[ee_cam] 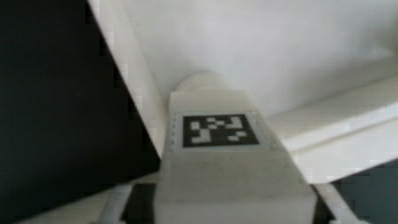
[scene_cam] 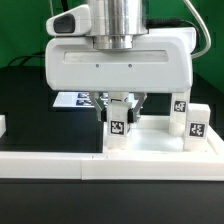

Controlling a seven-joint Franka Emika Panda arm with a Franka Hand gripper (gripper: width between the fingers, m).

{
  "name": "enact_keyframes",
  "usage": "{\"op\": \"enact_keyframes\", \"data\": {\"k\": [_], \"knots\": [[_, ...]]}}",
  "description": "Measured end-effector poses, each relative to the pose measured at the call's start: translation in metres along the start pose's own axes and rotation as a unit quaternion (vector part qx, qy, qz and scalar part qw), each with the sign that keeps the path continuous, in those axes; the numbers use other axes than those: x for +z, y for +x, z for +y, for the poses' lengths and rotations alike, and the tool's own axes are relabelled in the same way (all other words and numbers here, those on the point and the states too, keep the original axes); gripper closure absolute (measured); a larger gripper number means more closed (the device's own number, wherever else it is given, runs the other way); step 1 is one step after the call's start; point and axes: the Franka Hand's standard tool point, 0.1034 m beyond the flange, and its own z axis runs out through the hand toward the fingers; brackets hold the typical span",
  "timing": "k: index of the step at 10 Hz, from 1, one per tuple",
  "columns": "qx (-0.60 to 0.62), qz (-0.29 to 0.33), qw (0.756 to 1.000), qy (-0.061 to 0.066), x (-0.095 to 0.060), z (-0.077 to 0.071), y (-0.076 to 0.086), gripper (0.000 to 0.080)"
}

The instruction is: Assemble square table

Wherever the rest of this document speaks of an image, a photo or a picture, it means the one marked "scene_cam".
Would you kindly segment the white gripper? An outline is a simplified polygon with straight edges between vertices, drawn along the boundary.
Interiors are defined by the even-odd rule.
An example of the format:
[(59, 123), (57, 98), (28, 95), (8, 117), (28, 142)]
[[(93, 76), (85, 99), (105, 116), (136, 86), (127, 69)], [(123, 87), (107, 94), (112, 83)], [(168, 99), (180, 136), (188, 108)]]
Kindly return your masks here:
[[(60, 91), (131, 93), (128, 122), (140, 119), (146, 93), (186, 92), (193, 83), (192, 28), (152, 29), (136, 36), (128, 50), (96, 50), (89, 37), (54, 38), (46, 48), (48, 85)], [(89, 99), (101, 122), (107, 110), (98, 92)]]

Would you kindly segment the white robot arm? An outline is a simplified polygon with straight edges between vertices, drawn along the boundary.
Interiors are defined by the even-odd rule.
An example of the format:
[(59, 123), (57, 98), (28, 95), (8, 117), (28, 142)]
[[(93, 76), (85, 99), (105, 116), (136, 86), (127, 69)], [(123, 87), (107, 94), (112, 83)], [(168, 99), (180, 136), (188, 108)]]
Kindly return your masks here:
[(193, 82), (196, 31), (172, 21), (148, 25), (142, 0), (87, 0), (51, 17), (46, 30), (48, 85), (59, 91), (185, 93)]

